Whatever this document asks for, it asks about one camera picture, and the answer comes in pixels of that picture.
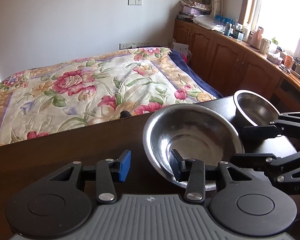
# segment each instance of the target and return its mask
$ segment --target dark wooden table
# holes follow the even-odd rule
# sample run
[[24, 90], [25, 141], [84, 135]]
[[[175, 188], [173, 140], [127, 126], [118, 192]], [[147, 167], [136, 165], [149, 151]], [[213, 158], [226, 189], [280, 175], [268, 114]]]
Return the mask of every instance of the dark wooden table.
[[[223, 115], [236, 126], [232, 97], [200, 103]], [[125, 183], [115, 185], [118, 196], [130, 194], [184, 193], [166, 181], [148, 161], [142, 145], [143, 127], [151, 114], [105, 122], [64, 131], [0, 147], [0, 239], [12, 236], [5, 220], [7, 199], [25, 186], [72, 161], [93, 165], [106, 158], [117, 158], [125, 149], [132, 151], [132, 163]], [[246, 153], [273, 153], [284, 157], [296, 152], [286, 137], [261, 143], [243, 142]], [[93, 182], [85, 192], [93, 197]]]

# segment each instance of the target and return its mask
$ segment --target bed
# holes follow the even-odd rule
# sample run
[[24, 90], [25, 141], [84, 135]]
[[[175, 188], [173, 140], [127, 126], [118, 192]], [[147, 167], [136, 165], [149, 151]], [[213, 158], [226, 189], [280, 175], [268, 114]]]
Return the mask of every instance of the bed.
[[138, 48], [13, 74], [0, 83], [0, 146], [222, 95], [182, 55]]

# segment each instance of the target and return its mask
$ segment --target metal bowl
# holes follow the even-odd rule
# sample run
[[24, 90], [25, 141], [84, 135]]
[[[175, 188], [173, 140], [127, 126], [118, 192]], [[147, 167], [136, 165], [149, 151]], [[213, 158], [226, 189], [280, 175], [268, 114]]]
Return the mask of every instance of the metal bowl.
[[248, 90], [234, 93], [234, 103], [237, 107], [235, 115], [241, 121], [241, 128], [269, 125], [269, 122], [279, 117], [279, 111], [267, 99]]
[[[184, 158], [217, 165], [231, 155], [243, 153], [243, 145], [232, 124], [220, 114], [203, 106], [177, 104], [152, 114], [143, 129], [143, 147], [154, 168], [168, 181], [177, 182], [169, 165], [169, 152], [176, 149]], [[214, 190], [214, 182], [206, 190]]]

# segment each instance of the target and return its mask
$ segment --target large metal bowl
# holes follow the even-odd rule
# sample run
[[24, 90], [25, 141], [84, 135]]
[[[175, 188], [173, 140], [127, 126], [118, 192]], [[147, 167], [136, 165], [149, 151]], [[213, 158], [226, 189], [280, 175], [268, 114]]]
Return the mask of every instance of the large metal bowl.
[[[232, 124], [206, 107], [190, 104], [167, 106], [152, 114], [143, 130], [143, 147], [154, 168], [168, 181], [177, 182], [169, 165], [169, 152], [176, 149], [186, 158], [217, 165], [231, 155], [243, 153], [243, 145]], [[206, 190], [214, 190], [214, 182]]]
[[234, 93], [234, 103], [237, 107], [235, 115], [241, 123], [241, 128], [269, 125], [269, 122], [279, 117], [279, 111], [267, 99], [248, 90]]

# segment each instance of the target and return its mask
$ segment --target crosshair symbol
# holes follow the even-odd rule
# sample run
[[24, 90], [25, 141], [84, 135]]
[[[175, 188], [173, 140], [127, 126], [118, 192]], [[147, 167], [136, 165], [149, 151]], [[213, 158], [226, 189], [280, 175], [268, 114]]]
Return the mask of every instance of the crosshair symbol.
[[154, 197], [150, 196], [150, 197], [147, 197], [146, 200], [149, 202], [152, 202], [152, 201], [155, 201], [156, 199]]

